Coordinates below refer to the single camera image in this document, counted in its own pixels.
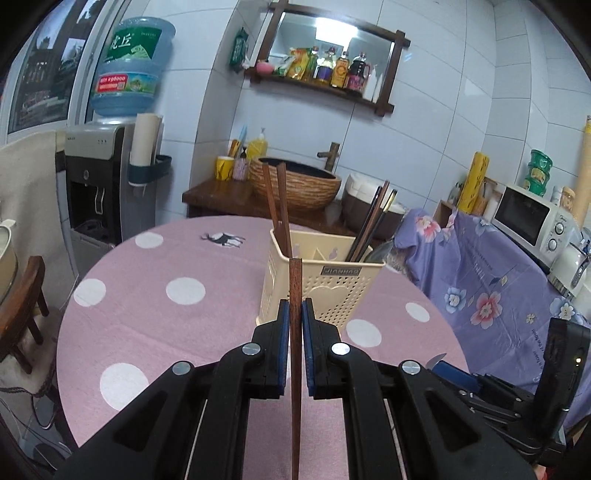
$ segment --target pink tablecloth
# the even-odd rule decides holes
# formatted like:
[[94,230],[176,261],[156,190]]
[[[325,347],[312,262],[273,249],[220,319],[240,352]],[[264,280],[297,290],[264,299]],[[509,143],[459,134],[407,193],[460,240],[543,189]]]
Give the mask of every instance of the pink tablecloth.
[[[61,400],[78,444],[173,363],[215,362],[250,340],[270,229],[269,220],[237,216],[169,223],[126,241],[89,272],[57,346]],[[393,270],[382,270],[353,316],[343,341],[374,360],[424,364],[446,352],[467,368],[441,314]],[[251,403],[244,480],[290,477],[289,387],[288,380],[280,400]],[[301,478],[348,478],[340,400],[313,401],[306,388],[303,396]]]

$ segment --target floral tablecloth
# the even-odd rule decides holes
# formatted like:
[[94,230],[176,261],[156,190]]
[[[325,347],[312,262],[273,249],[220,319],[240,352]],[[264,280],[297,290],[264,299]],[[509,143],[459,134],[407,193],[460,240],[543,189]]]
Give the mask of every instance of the floral tablecloth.
[[[406,250],[409,273],[452,327],[470,372],[534,392],[550,318],[591,327],[518,246],[481,218],[454,211],[441,228],[424,210],[411,210],[395,247]],[[589,363],[566,426],[591,411]]]

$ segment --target beige plastic basket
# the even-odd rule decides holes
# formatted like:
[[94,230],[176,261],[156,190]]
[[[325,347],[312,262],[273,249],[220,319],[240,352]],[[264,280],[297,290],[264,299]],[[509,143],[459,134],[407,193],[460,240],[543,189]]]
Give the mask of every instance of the beige plastic basket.
[[[345,262],[352,236],[291,232],[294,257],[302,259],[303,298],[312,298],[317,319],[342,329],[385,264]],[[371,252],[367,249],[363,256]],[[277,318],[281,299],[289,299],[289,258],[271,231],[271,249],[256,324]]]

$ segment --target beige towel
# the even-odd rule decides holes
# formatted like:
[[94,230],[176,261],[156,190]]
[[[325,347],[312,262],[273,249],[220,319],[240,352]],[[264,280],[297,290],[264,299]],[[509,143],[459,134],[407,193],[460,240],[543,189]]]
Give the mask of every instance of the beige towel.
[[0,148],[0,214],[11,218],[14,249],[23,272],[31,255],[46,265],[43,293],[59,308],[66,301],[74,274],[57,206],[56,133],[30,135]]

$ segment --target woven sink bowl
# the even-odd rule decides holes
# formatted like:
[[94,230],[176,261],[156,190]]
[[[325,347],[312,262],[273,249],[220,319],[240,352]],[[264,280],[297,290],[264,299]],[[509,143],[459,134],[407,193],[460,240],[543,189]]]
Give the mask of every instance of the woven sink bowl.
[[332,202],[340,188],[340,178],[319,168],[280,158],[254,158],[250,165],[250,181],[257,195],[265,197],[262,164],[268,163],[273,196],[279,202],[276,166],[285,162],[287,168],[287,206],[297,210],[315,210]]

